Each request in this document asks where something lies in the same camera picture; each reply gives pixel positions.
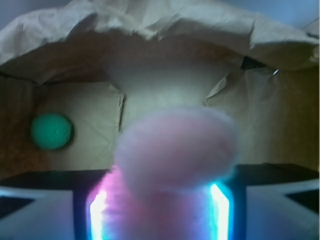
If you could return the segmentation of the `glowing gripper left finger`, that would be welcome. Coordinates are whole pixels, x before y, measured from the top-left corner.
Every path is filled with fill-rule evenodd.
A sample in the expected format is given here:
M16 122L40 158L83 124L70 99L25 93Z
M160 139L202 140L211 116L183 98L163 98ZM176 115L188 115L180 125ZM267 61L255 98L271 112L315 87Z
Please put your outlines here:
M2 240L89 240L89 204L107 171L31 171L0 182Z

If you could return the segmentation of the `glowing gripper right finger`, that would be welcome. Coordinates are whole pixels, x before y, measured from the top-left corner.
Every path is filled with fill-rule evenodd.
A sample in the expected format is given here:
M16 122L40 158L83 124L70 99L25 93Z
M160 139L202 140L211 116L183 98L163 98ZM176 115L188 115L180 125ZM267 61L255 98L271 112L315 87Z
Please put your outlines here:
M240 164L213 185L220 240L318 240L319 172L290 163Z

